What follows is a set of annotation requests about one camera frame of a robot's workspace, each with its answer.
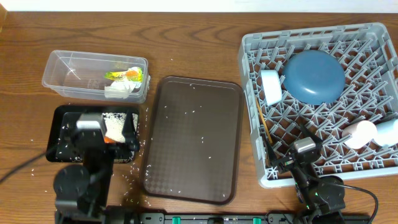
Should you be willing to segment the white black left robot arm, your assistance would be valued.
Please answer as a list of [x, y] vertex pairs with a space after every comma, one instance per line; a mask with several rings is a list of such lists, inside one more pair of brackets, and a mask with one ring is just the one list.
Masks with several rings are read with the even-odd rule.
[[83, 113], [69, 134], [69, 146], [83, 154], [81, 165], [61, 169], [53, 181], [55, 223], [139, 223], [139, 215], [122, 206], [107, 206], [113, 165], [120, 152], [137, 152], [135, 116], [127, 112], [122, 143], [106, 143], [106, 123], [101, 113]]

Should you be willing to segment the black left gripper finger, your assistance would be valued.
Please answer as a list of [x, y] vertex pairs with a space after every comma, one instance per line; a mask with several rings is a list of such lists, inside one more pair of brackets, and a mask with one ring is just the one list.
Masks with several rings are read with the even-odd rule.
[[137, 114], [127, 114], [122, 129], [122, 135], [125, 139], [124, 144], [132, 152], [139, 152], [140, 150], [140, 144], [136, 133], [137, 119]]
[[76, 134], [76, 120], [64, 119], [60, 129], [58, 148], [71, 149], [74, 146]]

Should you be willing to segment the light blue rice bowl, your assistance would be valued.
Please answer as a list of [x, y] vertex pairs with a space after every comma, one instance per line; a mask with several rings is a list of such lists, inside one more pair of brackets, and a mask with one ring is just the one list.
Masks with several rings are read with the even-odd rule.
[[272, 106], [282, 100], [282, 89], [279, 74], [275, 70], [261, 70], [260, 72], [265, 102]]

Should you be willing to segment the light blue cup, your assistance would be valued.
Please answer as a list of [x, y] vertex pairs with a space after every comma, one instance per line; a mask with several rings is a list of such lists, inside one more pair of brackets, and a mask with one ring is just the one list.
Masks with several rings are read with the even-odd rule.
[[397, 144], [397, 119], [392, 119], [376, 125], [377, 135], [374, 137], [376, 144], [382, 147], [391, 147]]

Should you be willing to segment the orange carrot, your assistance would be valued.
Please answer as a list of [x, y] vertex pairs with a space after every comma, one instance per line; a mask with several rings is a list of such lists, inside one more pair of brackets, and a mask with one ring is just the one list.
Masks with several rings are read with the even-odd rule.
[[111, 138], [109, 138], [109, 137], [104, 137], [104, 142], [106, 143], [106, 144], [115, 144], [116, 143], [116, 141], [114, 141], [114, 140], [112, 140]]

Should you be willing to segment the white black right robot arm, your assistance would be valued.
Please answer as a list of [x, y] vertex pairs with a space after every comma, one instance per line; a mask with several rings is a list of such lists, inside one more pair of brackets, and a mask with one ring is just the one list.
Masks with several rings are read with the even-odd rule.
[[300, 126], [303, 139], [294, 142], [293, 149], [284, 157], [278, 158], [271, 144], [266, 143], [271, 166], [279, 172], [290, 172], [298, 199], [306, 209], [298, 213], [292, 223], [344, 223], [341, 210], [345, 208], [345, 190], [342, 179], [336, 176], [320, 178], [313, 163], [321, 154], [323, 140], [311, 133], [304, 125]]

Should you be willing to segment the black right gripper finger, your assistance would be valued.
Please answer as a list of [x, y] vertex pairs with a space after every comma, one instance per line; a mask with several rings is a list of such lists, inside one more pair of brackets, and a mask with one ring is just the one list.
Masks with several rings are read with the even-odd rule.
[[300, 124], [300, 129], [301, 129], [301, 132], [303, 133], [303, 135], [306, 138], [310, 137], [315, 144], [322, 144], [323, 143], [323, 140], [321, 138], [319, 138], [317, 135], [315, 135], [312, 132], [310, 132], [310, 130], [307, 129], [304, 124]]
[[268, 140], [266, 140], [266, 150], [269, 159], [269, 163], [272, 167], [279, 168], [279, 159], [277, 158], [273, 148]]

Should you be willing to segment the white tissue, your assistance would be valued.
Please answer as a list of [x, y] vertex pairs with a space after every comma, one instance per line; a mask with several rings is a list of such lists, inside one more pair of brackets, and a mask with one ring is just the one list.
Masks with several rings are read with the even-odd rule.
[[139, 90], [141, 85], [141, 82], [114, 81], [104, 88], [104, 95], [106, 98], [126, 99], [134, 90]]

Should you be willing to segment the blue plate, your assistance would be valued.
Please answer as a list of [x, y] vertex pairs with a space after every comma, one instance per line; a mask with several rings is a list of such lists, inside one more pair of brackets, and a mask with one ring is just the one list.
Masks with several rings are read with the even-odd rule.
[[336, 101], [345, 87], [343, 67], [336, 58], [321, 50], [305, 50], [293, 56], [282, 74], [285, 89], [310, 105]]

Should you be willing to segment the yellow green foil wrapper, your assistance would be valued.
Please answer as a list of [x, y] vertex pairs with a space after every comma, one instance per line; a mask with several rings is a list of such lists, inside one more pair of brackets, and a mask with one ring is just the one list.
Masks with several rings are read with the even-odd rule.
[[114, 80], [114, 81], [142, 82], [144, 74], [142, 68], [131, 67], [126, 71], [106, 72], [104, 77], [108, 80]]

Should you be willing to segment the pink cup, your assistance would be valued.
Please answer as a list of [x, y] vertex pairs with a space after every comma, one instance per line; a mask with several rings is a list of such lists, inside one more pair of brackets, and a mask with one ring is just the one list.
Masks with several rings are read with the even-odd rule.
[[352, 149], [360, 149], [377, 135], [376, 125], [370, 121], [363, 120], [346, 127], [342, 137], [350, 136], [344, 144]]

